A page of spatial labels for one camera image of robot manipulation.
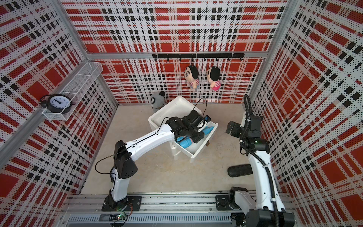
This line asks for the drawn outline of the white plastic drawer cabinet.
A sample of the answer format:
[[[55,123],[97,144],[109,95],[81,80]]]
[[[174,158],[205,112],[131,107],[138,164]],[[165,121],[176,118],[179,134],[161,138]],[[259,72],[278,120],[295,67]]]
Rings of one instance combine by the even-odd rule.
[[[172,120],[179,123],[181,119],[189,115],[192,110],[202,114],[202,111],[195,107],[194,104],[189,102],[184,97],[178,96],[148,118],[150,128],[152,131],[158,130],[160,126],[169,123]],[[165,146],[161,145],[161,147],[166,148],[166,150],[172,154],[174,160],[178,160],[183,154],[185,154],[190,158],[191,163],[194,162],[195,157],[201,150],[200,145],[198,144],[193,144],[189,148],[193,146],[197,146],[196,154],[192,154],[192,152],[188,149],[181,147],[178,143],[175,142],[175,138],[167,142]]]

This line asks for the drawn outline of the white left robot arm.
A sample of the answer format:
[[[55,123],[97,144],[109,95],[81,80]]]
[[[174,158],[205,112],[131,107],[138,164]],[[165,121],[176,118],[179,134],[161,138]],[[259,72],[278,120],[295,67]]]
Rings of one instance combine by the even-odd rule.
[[[166,142],[175,141],[178,144],[192,141],[198,143],[212,131],[208,127],[211,118],[205,113],[200,114],[196,106],[183,117],[166,116],[161,125],[149,134],[124,143],[116,142],[113,158],[113,167],[109,172],[112,188],[103,203],[102,211],[122,211],[132,206],[127,197],[127,190],[132,176],[138,168],[135,161],[150,150]]]

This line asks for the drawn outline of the white top drawer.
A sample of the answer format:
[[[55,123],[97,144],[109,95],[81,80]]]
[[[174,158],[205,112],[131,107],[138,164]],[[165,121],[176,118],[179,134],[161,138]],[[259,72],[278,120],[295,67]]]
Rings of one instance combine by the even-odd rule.
[[[196,161],[197,158],[200,156],[200,154],[207,147],[206,146],[207,141],[211,142],[211,140],[212,140],[213,136],[215,135],[215,132],[216,132],[219,125],[218,125],[218,123],[209,122],[207,127],[211,127],[211,126],[214,126],[214,129],[210,134],[205,135],[204,138],[201,141],[199,141],[198,143],[193,143],[188,148],[181,147],[176,142],[176,140],[170,142],[170,146],[171,146],[171,149],[172,149],[172,154],[173,154],[174,160],[178,160],[182,155],[186,155],[187,157],[190,158],[191,163]]]

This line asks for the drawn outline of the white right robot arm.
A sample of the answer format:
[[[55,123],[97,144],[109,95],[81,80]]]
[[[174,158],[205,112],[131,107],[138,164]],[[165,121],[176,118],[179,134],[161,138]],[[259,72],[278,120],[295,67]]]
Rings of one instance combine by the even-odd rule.
[[[293,227],[294,214],[287,212],[273,177],[270,148],[261,137],[262,117],[253,113],[251,100],[244,95],[245,116],[240,124],[231,121],[227,134],[239,139],[254,176],[256,199],[243,188],[232,187],[227,204],[244,213],[243,227]]]

